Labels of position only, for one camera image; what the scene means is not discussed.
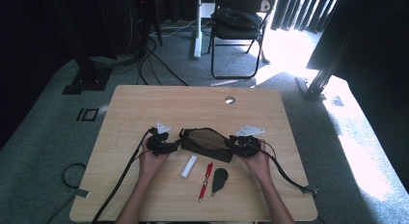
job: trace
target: wooden table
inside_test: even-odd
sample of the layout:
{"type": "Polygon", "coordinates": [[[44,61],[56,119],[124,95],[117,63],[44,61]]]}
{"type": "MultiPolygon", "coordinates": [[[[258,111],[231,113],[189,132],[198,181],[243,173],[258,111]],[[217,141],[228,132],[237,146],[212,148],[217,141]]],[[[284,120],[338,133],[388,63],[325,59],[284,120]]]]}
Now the wooden table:
{"type": "MultiPolygon", "coordinates": [[[[160,122],[172,130],[168,142],[178,139],[182,128],[212,127],[225,136],[244,125],[265,128],[256,137],[265,139],[277,159],[294,181],[309,184],[286,117],[280,93],[271,89],[119,86],[111,100],[95,142],[80,188],[90,191],[88,198],[76,197],[70,212],[73,221],[90,221],[111,193],[127,161],[143,134],[160,122]],[[234,97],[234,104],[225,103],[234,97]]],[[[156,176],[141,221],[265,221],[269,220],[258,183],[236,155],[231,163],[200,154],[187,179],[180,173],[194,154],[179,148],[167,159],[156,176]],[[213,173],[204,199],[198,197],[207,164],[213,172],[225,168],[229,179],[214,197],[210,196],[213,173]]],[[[317,211],[312,195],[285,181],[274,163],[271,174],[286,206],[295,220],[314,220],[317,211]]],[[[116,196],[99,220],[115,220],[138,179],[136,160],[116,196]]]]}

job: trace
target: folding chair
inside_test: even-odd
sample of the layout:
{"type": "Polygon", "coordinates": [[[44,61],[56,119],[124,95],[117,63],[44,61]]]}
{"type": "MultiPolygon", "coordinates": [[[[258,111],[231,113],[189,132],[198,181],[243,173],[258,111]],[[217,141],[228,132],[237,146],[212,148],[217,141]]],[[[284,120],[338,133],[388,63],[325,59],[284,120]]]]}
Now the folding chair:
{"type": "Polygon", "coordinates": [[[249,79],[255,76],[259,69],[259,56],[262,52],[262,41],[264,38],[265,26],[270,16],[276,0],[216,0],[214,13],[211,19],[211,35],[207,53],[211,48],[211,75],[216,79],[249,79]],[[228,11],[227,18],[221,16],[228,11]],[[254,26],[253,22],[255,15],[259,17],[259,24],[254,26]],[[247,40],[250,44],[243,43],[218,43],[216,38],[220,40],[247,40]],[[214,49],[216,45],[249,45],[246,53],[250,51],[253,43],[259,43],[259,54],[256,62],[256,70],[251,75],[227,75],[217,76],[214,73],[214,49]]]}

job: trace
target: white eraser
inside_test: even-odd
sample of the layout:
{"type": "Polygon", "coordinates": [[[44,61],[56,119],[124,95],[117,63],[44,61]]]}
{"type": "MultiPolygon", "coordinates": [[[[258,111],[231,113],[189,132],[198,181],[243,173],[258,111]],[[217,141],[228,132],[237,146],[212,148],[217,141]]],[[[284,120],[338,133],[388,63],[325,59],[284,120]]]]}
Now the white eraser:
{"type": "Polygon", "coordinates": [[[195,155],[192,155],[189,159],[189,161],[186,164],[186,167],[184,167],[183,171],[181,171],[181,176],[183,178],[187,178],[189,176],[190,170],[192,170],[193,164],[195,163],[197,157],[195,155]]]}

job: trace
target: black wire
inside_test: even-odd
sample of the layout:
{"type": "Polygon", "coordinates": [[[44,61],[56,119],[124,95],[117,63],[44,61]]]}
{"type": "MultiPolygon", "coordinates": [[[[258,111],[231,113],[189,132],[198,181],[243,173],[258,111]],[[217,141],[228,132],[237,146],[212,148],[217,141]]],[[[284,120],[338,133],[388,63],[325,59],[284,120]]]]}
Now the black wire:
{"type": "Polygon", "coordinates": [[[144,81],[145,85],[148,85],[147,80],[145,80],[145,77],[142,74],[142,66],[144,65],[145,61],[147,61],[149,56],[150,54],[145,55],[145,58],[141,61],[141,64],[139,64],[139,69],[138,69],[139,74],[138,74],[138,78],[136,78],[136,85],[138,85],[139,78],[141,78],[144,81]]]}
{"type": "Polygon", "coordinates": [[[141,155],[143,155],[143,154],[145,154],[145,153],[147,153],[147,152],[149,152],[149,150],[146,150],[146,151],[144,151],[144,152],[141,152],[140,154],[138,154],[138,156],[136,156],[135,158],[132,159],[132,162],[135,161],[137,158],[141,157],[141,155]]]}
{"type": "Polygon", "coordinates": [[[98,67],[106,67],[106,68],[116,68],[116,67],[127,67],[131,66],[139,61],[139,57],[134,54],[134,56],[130,59],[126,59],[116,63],[102,63],[96,60],[92,60],[92,62],[98,67]]]}
{"type": "Polygon", "coordinates": [[[273,146],[271,146],[269,143],[265,142],[265,141],[260,141],[261,143],[264,143],[266,145],[268,145],[270,147],[270,149],[273,151],[274,157],[277,158],[276,156],[276,151],[274,151],[273,146]]]}
{"type": "Polygon", "coordinates": [[[163,61],[162,61],[162,59],[160,59],[156,54],[154,54],[154,52],[153,51],[150,51],[150,49],[147,47],[147,50],[157,59],[157,60],[159,60],[162,64],[163,64],[163,66],[165,66],[166,67],[166,69],[168,69],[168,71],[171,73],[171,74],[173,74],[181,83],[183,83],[185,86],[188,86],[188,84],[185,82],[185,81],[183,81],[183,79],[181,79],[179,76],[177,76],[177,74],[175,74],[169,67],[168,67],[168,65],[166,65],[163,61]]]}
{"type": "Polygon", "coordinates": [[[139,149],[142,146],[142,143],[144,142],[145,138],[147,137],[147,135],[149,133],[152,132],[152,128],[147,130],[147,132],[145,132],[144,136],[141,139],[141,142],[139,142],[138,147],[136,148],[135,152],[133,153],[132,157],[129,159],[128,163],[126,164],[125,169],[123,170],[123,174],[121,175],[120,179],[117,182],[117,185],[115,185],[114,189],[112,190],[111,194],[108,196],[108,198],[105,200],[105,202],[102,204],[101,208],[99,209],[99,211],[96,213],[94,220],[93,220],[93,224],[96,224],[96,222],[98,221],[99,217],[101,216],[102,212],[105,210],[106,206],[108,206],[109,202],[112,200],[112,198],[115,196],[115,194],[117,193],[118,189],[121,186],[121,183],[123,182],[123,179],[125,178],[127,172],[129,171],[130,166],[132,165],[133,161],[137,158],[136,155],[139,152],[139,149]]]}
{"type": "Polygon", "coordinates": [[[70,168],[73,167],[73,166],[82,166],[82,167],[84,168],[84,170],[87,168],[87,166],[85,166],[85,164],[83,164],[83,163],[73,163],[73,164],[70,164],[69,166],[67,166],[67,167],[64,169],[61,178],[62,178],[62,180],[63,180],[63,183],[64,183],[67,187],[70,187],[70,188],[79,188],[79,184],[78,184],[78,185],[72,185],[72,184],[68,183],[67,180],[66,180],[67,170],[70,169],[70,168]]]}
{"type": "Polygon", "coordinates": [[[317,219],[318,219],[320,222],[322,222],[322,224],[327,224],[327,223],[324,221],[324,219],[322,219],[322,217],[318,216],[317,219]]]}
{"type": "Polygon", "coordinates": [[[302,185],[298,184],[297,182],[293,181],[291,178],[289,178],[289,177],[286,175],[286,172],[283,170],[283,168],[282,168],[281,165],[279,164],[279,162],[277,161],[277,159],[276,159],[273,155],[269,154],[268,152],[266,152],[266,151],[264,151],[264,150],[258,149],[258,148],[254,147],[254,146],[252,146],[252,145],[249,145],[249,146],[250,146],[250,148],[256,149],[256,150],[258,150],[258,151],[260,151],[260,152],[262,152],[262,153],[268,155],[268,157],[270,157],[270,159],[271,159],[271,160],[274,162],[274,164],[277,166],[277,169],[279,170],[280,175],[281,175],[284,179],[286,179],[287,182],[289,182],[289,183],[291,183],[292,185],[298,187],[298,188],[301,189],[302,191],[307,191],[307,192],[309,192],[309,193],[316,194],[316,191],[311,190],[311,189],[309,189],[309,188],[307,188],[307,187],[305,187],[305,186],[302,186],[302,185]]]}
{"type": "MultiPolygon", "coordinates": [[[[157,44],[156,44],[156,42],[153,42],[153,43],[154,43],[154,49],[156,49],[157,44]]],[[[150,70],[152,71],[153,76],[156,78],[156,81],[159,83],[159,85],[162,86],[162,82],[159,80],[159,78],[157,77],[155,71],[153,70],[153,64],[152,64],[151,58],[150,58],[150,70]]]]}
{"type": "MultiPolygon", "coordinates": [[[[87,168],[87,166],[85,166],[85,164],[83,164],[83,163],[73,163],[73,164],[70,164],[69,166],[67,166],[67,167],[63,170],[63,173],[62,173],[61,178],[62,178],[62,180],[63,180],[63,183],[64,183],[67,187],[70,187],[70,188],[78,188],[78,187],[79,187],[79,184],[78,184],[78,185],[72,185],[72,184],[68,183],[67,180],[66,180],[66,172],[67,172],[67,170],[70,169],[70,168],[73,167],[73,166],[78,166],[78,165],[84,167],[84,170],[87,168]]],[[[69,204],[69,202],[71,202],[74,198],[75,198],[75,196],[71,195],[71,196],[66,200],[66,202],[65,202],[56,212],[54,212],[54,214],[52,214],[52,216],[47,220],[46,224],[51,223],[51,221],[57,216],[57,214],[60,213],[61,210],[63,210],[63,208],[65,208],[65,207],[69,204]]]]}
{"type": "Polygon", "coordinates": [[[75,196],[70,196],[66,202],[56,211],[54,214],[48,219],[48,221],[45,224],[51,223],[51,221],[54,219],[55,216],[57,216],[58,213],[60,213],[61,210],[63,210],[64,207],[66,207],[70,201],[72,201],[75,198],[75,196]]]}

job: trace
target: black device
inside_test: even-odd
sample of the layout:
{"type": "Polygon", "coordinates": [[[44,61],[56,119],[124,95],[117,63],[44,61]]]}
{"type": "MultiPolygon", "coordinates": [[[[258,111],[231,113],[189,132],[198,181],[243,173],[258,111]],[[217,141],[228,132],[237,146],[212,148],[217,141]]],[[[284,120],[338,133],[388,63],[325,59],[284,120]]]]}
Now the black device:
{"type": "Polygon", "coordinates": [[[259,139],[250,136],[235,136],[230,135],[231,143],[229,147],[234,154],[249,158],[256,155],[260,150],[259,139]]]}
{"type": "Polygon", "coordinates": [[[158,133],[157,129],[153,127],[150,130],[152,136],[148,139],[147,148],[155,155],[170,154],[177,151],[178,143],[166,143],[169,133],[158,133]]]}

